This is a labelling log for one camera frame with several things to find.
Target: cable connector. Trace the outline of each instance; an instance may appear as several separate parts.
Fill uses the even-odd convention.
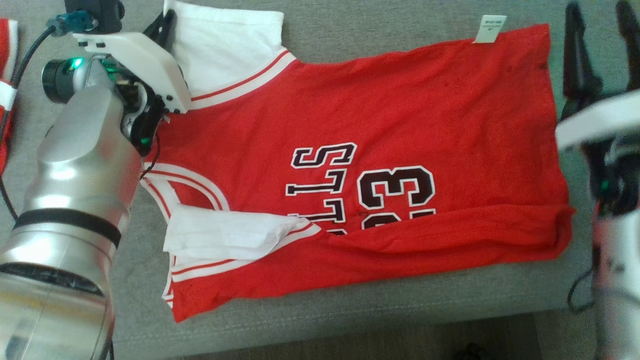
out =
[[[85,33],[98,26],[98,20],[84,10],[72,13],[63,13],[47,21],[47,27],[56,28],[51,36],[63,37],[68,33]]]

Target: green light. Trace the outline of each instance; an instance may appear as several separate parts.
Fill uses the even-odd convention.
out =
[[[71,63],[71,67],[74,68],[74,69],[77,69],[82,65],[83,62],[84,62],[83,58],[76,58]]]

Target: seam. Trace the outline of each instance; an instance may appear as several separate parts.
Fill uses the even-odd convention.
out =
[[[446,300],[440,302],[428,302],[428,303],[420,303],[420,304],[405,304],[405,305],[396,305],[396,306],[382,306],[382,307],[372,307],[368,309],[354,309],[354,310],[345,310],[345,311],[334,311],[330,313],[323,314],[314,314],[314,315],[302,315],[302,316],[292,316],[288,318],[280,318],[280,319],[271,319],[271,320],[263,320],[259,322],[252,323],[244,323],[244,324],[236,324],[236,325],[226,325],[223,327],[218,327],[217,329],[211,330],[192,330],[192,331],[181,331],[179,334],[147,334],[143,336],[137,336],[135,338],[129,338],[126,340],[114,340],[115,343],[141,343],[149,340],[160,340],[161,338],[171,338],[172,340],[182,339],[182,338],[190,338],[193,336],[210,336],[212,334],[227,334],[234,332],[243,332],[247,330],[256,330],[256,329],[264,329],[267,327],[275,327],[279,325],[285,325],[286,322],[292,322],[296,320],[308,320],[308,319],[328,319],[328,318],[344,318],[344,317],[356,317],[360,314],[364,313],[373,313],[377,311],[394,311],[394,310],[409,310],[409,311],[418,311],[423,307],[431,307],[437,305],[444,304],[461,304],[465,302],[489,302],[496,299],[512,299],[512,298],[523,298],[523,297],[539,297],[540,293],[520,293],[517,295],[503,295],[503,296],[492,296],[492,297],[483,297],[480,299],[461,299],[461,300]]]

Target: clothing tag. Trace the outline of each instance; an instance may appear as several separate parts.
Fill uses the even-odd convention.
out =
[[[474,44],[494,42],[506,19],[507,17],[504,15],[482,15],[480,30],[478,30],[478,35],[476,35]]]

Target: gray fabric surface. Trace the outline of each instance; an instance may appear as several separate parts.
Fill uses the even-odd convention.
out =
[[[160,12],[160,0],[125,0],[125,30],[141,31]],[[343,61],[387,51],[474,37],[483,14],[507,15],[505,29],[548,22],[552,31],[550,71],[556,103],[562,100],[565,2],[535,0],[196,0],[216,7],[279,10],[285,13],[284,44],[310,62]],[[63,12],[63,1],[3,0],[0,16],[20,22],[20,53]],[[614,3],[585,2],[595,68],[607,88],[627,80],[623,42],[616,32]],[[39,85],[51,58],[81,54],[71,38],[49,39],[34,57],[19,92],[12,155],[4,178],[18,209],[33,178],[35,151],[61,106]],[[307,291],[264,300],[235,300],[213,313],[174,324],[160,298],[167,255],[161,252],[164,221],[142,189],[132,208],[129,233],[116,254],[111,280],[115,293],[115,348],[119,359],[146,359],[329,336],[373,328],[484,318],[564,306],[577,274],[589,267],[593,204],[586,195],[586,167],[579,154],[563,154],[570,185],[574,239],[555,261],[497,265],[395,281]],[[0,231],[12,221],[0,210]],[[580,295],[586,299],[586,291]]]

